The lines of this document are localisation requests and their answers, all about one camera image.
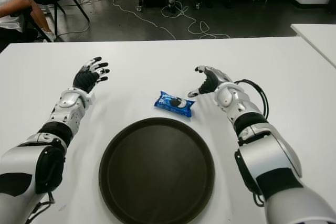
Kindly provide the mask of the left black-white robot hand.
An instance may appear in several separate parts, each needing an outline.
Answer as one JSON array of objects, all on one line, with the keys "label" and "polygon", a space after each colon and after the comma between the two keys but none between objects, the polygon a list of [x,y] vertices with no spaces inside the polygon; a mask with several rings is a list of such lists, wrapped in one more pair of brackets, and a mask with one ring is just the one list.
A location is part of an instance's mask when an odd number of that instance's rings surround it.
[{"label": "left black-white robot hand", "polygon": [[84,64],[76,73],[72,86],[86,93],[90,93],[99,82],[107,81],[109,64],[102,62],[101,57],[95,57]]}]

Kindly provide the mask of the right black-silver robot hand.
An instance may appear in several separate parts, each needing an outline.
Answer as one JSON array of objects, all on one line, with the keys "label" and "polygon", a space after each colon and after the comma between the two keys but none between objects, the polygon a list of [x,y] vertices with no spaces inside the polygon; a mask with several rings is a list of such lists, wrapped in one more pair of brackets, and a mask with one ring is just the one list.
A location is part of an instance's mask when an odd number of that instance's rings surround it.
[{"label": "right black-silver robot hand", "polygon": [[189,98],[193,98],[201,94],[212,93],[222,83],[232,82],[231,78],[227,74],[214,67],[200,65],[197,66],[194,71],[203,73],[206,75],[206,79],[199,88],[192,90],[187,94]]}]

